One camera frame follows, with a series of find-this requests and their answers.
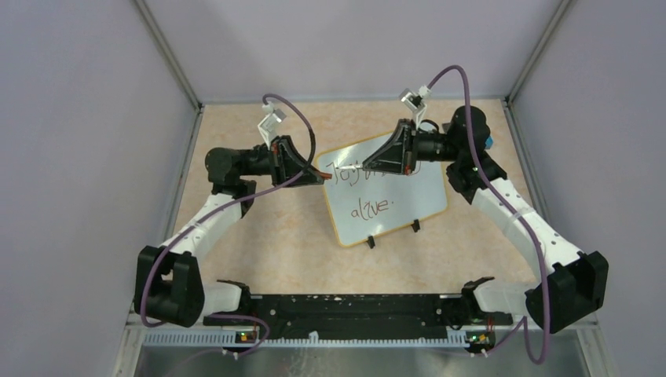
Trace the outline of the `red-capped whiteboard marker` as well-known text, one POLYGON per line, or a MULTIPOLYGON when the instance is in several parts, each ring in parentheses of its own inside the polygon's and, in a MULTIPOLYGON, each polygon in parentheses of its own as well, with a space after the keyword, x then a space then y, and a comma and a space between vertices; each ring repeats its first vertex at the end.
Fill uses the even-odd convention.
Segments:
POLYGON ((363 165, 361 164, 352 164, 352 165, 345 165, 345 166, 340 166, 337 167, 338 170, 363 170, 363 165))

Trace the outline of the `yellow-framed whiteboard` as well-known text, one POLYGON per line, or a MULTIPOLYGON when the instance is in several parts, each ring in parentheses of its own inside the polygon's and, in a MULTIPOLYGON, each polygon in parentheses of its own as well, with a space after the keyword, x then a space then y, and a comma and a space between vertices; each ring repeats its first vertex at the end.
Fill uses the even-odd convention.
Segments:
POLYGON ((338 243, 351 247, 389 232, 411 227, 448 208, 441 163, 420 162, 409 176, 349 169, 384 144, 390 133, 329 149, 315 158, 329 173, 324 197, 338 243))

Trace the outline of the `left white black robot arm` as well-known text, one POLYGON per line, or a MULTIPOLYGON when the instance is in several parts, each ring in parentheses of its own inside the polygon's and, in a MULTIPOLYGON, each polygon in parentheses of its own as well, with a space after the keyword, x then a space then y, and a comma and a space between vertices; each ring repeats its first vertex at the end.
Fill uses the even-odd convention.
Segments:
POLYGON ((271 177, 273 186, 265 194, 331 179, 298 153, 289 136, 249 149, 213 148, 204 165, 212 190, 202 208, 171 238, 138 255, 134 310, 147 327, 168 323, 188 328, 213 313, 222 313, 232 324, 247 322, 252 305, 243 286, 204 284, 200 262, 261 195, 256 177, 271 177))

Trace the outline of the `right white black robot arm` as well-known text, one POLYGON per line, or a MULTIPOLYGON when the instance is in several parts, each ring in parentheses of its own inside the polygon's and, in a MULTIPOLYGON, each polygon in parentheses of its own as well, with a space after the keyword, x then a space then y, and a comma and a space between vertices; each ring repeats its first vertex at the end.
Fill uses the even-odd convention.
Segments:
POLYGON ((444 131, 421 130, 400 119, 389 139, 367 157, 362 170, 410 175, 418 162, 446 163, 449 184, 502 231, 532 268, 535 287, 480 279, 460 303, 463 318, 480 324, 492 313, 527 316, 555 334, 601 309, 608 260, 584 252, 553 229, 518 193, 507 172, 486 150, 491 137, 485 113, 456 109, 444 131))

